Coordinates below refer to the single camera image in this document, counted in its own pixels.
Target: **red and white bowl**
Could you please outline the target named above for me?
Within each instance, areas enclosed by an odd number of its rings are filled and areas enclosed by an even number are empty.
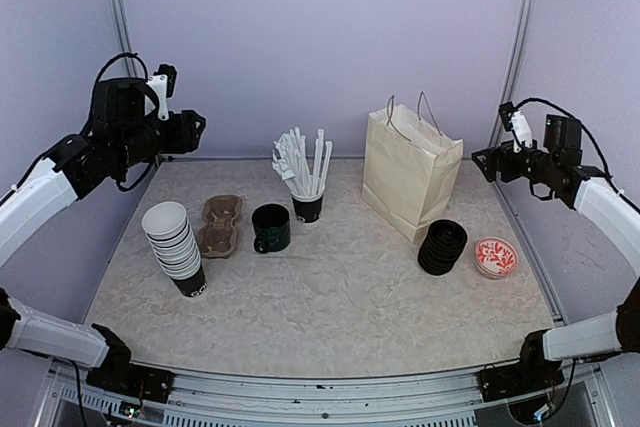
[[[490,279],[503,279],[518,268],[518,253],[508,242],[487,237],[476,243],[476,267]]]

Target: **red floral pattern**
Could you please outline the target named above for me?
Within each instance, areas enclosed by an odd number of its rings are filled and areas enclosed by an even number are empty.
[[[517,254],[513,248],[498,239],[487,239],[476,246],[476,257],[492,272],[508,275],[518,266]]]

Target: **marble-patterned table surface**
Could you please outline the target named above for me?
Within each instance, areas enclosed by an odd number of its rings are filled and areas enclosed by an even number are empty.
[[[415,374],[517,358],[524,336],[552,327],[529,263],[492,187],[464,161],[446,217],[469,242],[452,272],[425,273],[417,247],[361,199],[363,162],[335,160],[321,219],[301,224],[270,161],[163,164],[126,228],[88,321],[111,328],[133,360],[205,372],[298,378]],[[183,297],[156,264],[140,226],[166,200],[194,229],[205,200],[244,199],[238,249],[205,260],[208,289]],[[292,215],[291,245],[253,250],[251,213],[277,202]],[[474,266],[474,243],[501,237],[520,253],[508,279]]]

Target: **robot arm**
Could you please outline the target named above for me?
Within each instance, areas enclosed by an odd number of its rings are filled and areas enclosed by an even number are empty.
[[[513,104],[499,108],[502,123],[514,140],[472,154],[473,161],[489,182],[529,180],[532,195],[540,200],[562,200],[589,219],[620,250],[640,276],[640,213],[614,190],[600,169],[582,166],[582,124],[573,117],[548,115],[544,147],[531,138],[520,138],[524,116]],[[546,196],[536,194],[543,184]],[[513,366],[480,374],[485,400],[534,391],[562,382],[562,360],[599,360],[621,352],[640,352],[640,282],[614,312],[547,331],[533,332],[522,346],[520,361]],[[517,379],[505,385],[505,378]]]
[[[0,268],[40,227],[107,177],[126,192],[142,178],[122,186],[129,168],[148,163],[146,174],[159,154],[197,149],[205,119],[191,110],[176,114],[167,108],[175,68],[161,65],[149,79],[101,81],[106,68],[122,57],[140,61],[128,53],[111,59],[96,79],[89,120],[80,134],[63,138],[42,154],[0,200]],[[5,347],[77,362],[91,369],[87,382],[125,395],[137,397],[144,381],[145,386],[164,384],[162,395],[150,398],[166,401],[171,384],[166,371],[130,364],[130,350],[109,329],[58,319],[0,289],[0,350]]]

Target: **beige paper bag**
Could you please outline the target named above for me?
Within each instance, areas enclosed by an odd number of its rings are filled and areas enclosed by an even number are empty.
[[[451,197],[462,140],[442,134],[433,114],[436,127],[421,119],[420,101],[418,113],[393,101],[369,114],[362,198],[411,242],[422,242]]]

